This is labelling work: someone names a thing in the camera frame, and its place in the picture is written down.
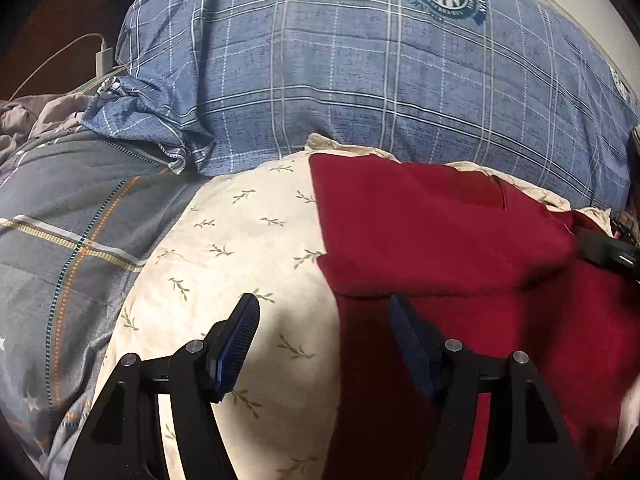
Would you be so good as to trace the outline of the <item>red garment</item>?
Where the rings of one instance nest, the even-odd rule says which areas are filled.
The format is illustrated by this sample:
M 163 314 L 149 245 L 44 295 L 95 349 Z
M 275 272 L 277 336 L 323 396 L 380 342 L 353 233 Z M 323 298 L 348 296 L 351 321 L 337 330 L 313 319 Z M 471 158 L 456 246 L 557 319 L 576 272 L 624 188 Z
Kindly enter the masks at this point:
M 620 407 L 639 374 L 639 287 L 582 260 L 594 223 L 509 183 L 378 156 L 309 159 L 340 317 L 341 399 L 323 474 L 413 479 L 434 427 L 390 324 L 421 318 L 484 356 L 526 352 L 588 477 L 612 462 Z

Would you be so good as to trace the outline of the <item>grey striped duvet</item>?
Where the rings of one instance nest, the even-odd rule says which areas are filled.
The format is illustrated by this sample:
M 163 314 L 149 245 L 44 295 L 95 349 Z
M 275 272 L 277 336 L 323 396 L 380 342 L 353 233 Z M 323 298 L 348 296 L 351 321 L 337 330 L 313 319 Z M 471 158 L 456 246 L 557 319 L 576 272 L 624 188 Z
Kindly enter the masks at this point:
M 203 178 L 88 130 L 1 166 L 1 411 L 40 474 L 65 474 L 120 309 Z

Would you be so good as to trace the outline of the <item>cream leaf-print pillow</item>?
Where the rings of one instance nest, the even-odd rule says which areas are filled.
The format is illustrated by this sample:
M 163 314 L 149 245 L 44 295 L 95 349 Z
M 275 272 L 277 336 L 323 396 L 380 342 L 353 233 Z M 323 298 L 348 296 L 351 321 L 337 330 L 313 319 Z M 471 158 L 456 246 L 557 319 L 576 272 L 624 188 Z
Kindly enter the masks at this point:
M 324 466 L 341 399 L 340 317 L 318 261 L 326 251 L 309 159 L 378 156 L 376 148 L 312 134 L 303 151 L 216 177 L 152 253 L 122 307 L 103 361 L 175 352 L 228 318 L 241 296 L 260 319 L 232 393 L 213 407 L 241 479 L 327 479 Z M 553 212 L 576 211 L 607 233 L 610 216 L 472 162 L 446 165 L 503 180 Z M 639 374 L 623 398 L 614 456 L 639 423 Z

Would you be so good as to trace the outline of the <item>blue plaid pillow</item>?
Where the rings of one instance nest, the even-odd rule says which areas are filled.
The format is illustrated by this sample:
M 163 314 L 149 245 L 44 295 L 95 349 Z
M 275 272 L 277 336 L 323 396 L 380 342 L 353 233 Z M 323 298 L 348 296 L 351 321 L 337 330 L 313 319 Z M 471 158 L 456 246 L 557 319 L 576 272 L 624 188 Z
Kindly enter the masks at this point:
M 637 104 L 539 0 L 136 0 L 82 123 L 234 174 L 311 133 L 620 210 Z

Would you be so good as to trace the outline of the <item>mauve crumpled cloth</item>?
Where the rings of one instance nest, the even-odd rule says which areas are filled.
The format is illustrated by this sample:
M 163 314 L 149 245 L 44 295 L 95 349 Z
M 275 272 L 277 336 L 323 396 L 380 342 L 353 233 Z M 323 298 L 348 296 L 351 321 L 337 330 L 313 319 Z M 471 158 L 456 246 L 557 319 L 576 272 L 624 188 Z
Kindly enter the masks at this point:
M 29 140 L 79 127 L 91 100 L 91 96 L 72 92 L 2 101 L 0 162 L 6 162 Z

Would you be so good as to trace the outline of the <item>white charger plug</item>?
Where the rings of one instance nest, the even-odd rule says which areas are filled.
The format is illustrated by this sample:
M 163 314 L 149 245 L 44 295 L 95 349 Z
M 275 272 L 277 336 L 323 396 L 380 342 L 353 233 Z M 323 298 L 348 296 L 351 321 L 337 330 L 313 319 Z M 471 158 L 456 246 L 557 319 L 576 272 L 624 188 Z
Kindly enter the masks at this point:
M 100 50 L 94 56 L 94 68 L 96 76 L 103 77 L 111 73 L 114 67 L 113 49 L 105 41 L 101 42 Z

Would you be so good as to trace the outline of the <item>brown wooden headboard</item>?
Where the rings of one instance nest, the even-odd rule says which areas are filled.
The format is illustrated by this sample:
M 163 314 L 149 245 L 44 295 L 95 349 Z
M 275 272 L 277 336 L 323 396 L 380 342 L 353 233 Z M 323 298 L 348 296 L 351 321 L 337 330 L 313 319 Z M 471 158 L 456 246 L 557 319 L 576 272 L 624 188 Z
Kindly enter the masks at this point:
M 94 75 L 134 0 L 1 0 L 1 97 L 64 93 Z

